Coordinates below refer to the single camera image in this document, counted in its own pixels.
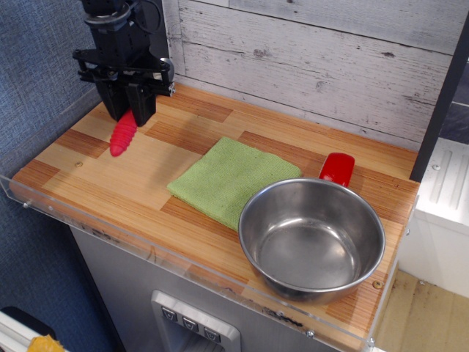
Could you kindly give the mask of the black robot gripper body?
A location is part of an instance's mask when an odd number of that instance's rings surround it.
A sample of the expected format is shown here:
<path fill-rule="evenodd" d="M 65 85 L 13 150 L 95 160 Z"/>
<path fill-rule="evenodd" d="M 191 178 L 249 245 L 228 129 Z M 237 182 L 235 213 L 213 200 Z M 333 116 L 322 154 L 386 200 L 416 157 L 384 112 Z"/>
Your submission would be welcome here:
<path fill-rule="evenodd" d="M 105 81 L 128 87 L 141 85 L 145 92 L 174 93 L 174 66 L 170 59 L 150 51 L 148 31 L 135 20 L 86 20 L 95 42 L 93 49 L 77 49 L 73 58 L 85 81 Z"/>

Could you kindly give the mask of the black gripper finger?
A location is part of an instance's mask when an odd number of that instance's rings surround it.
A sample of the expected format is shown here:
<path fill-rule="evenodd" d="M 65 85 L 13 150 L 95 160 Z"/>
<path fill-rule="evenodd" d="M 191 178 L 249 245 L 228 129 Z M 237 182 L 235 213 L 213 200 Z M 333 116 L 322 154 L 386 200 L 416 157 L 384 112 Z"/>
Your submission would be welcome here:
<path fill-rule="evenodd" d="M 144 126 L 156 112 L 156 94 L 137 84 L 129 84 L 125 92 L 137 126 Z"/>
<path fill-rule="evenodd" d="M 98 80 L 95 85 L 108 113 L 114 120 L 119 121 L 130 108 L 126 91 L 128 81 Z"/>

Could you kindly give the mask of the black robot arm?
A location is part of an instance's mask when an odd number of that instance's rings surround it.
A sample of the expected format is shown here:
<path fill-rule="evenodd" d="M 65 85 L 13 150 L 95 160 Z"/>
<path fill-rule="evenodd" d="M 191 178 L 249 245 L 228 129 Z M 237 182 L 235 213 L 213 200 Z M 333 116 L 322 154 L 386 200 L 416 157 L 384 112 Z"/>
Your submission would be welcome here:
<path fill-rule="evenodd" d="M 156 97 L 174 93 L 161 1 L 83 1 L 95 46 L 77 49 L 82 81 L 95 84 L 111 117 L 131 111 L 137 126 L 156 112 Z"/>

